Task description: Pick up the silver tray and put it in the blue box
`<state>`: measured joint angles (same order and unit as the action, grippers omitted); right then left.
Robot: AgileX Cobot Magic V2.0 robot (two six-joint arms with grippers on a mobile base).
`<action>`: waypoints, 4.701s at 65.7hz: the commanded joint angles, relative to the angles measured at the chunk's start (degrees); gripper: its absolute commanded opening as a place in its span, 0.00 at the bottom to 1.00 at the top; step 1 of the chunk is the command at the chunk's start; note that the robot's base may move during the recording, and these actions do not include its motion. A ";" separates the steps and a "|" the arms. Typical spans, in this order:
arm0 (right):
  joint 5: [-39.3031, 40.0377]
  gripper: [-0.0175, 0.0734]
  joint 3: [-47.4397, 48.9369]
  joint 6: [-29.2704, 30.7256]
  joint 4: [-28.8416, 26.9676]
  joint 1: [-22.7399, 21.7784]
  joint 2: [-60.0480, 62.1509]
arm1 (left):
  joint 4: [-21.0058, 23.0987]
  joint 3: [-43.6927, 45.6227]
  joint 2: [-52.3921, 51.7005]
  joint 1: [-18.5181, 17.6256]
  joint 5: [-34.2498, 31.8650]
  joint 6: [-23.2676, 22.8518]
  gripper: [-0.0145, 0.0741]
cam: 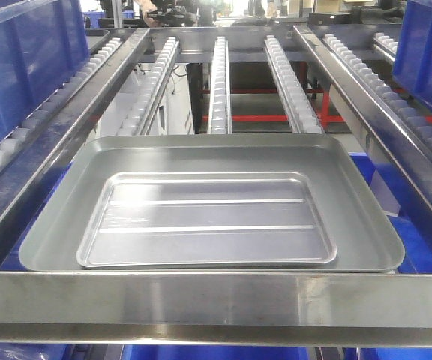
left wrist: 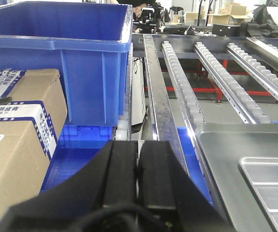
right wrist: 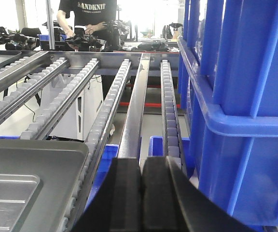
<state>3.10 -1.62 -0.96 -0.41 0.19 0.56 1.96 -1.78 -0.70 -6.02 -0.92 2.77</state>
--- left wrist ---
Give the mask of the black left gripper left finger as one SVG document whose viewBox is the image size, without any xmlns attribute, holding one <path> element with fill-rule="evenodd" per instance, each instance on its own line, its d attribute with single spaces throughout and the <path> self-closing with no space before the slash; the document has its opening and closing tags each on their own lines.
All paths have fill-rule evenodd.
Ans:
<svg viewBox="0 0 278 232">
<path fill-rule="evenodd" d="M 135 167 L 135 144 L 109 141 L 69 179 L 10 207 L 0 232 L 130 230 L 138 209 Z"/>
</svg>

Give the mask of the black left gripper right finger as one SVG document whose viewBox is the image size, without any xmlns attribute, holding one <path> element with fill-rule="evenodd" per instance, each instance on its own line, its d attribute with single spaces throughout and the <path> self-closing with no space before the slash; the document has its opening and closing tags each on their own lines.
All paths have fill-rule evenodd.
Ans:
<svg viewBox="0 0 278 232">
<path fill-rule="evenodd" d="M 139 199 L 156 220 L 145 232 L 234 232 L 177 160 L 169 142 L 146 141 L 139 156 Z"/>
</svg>

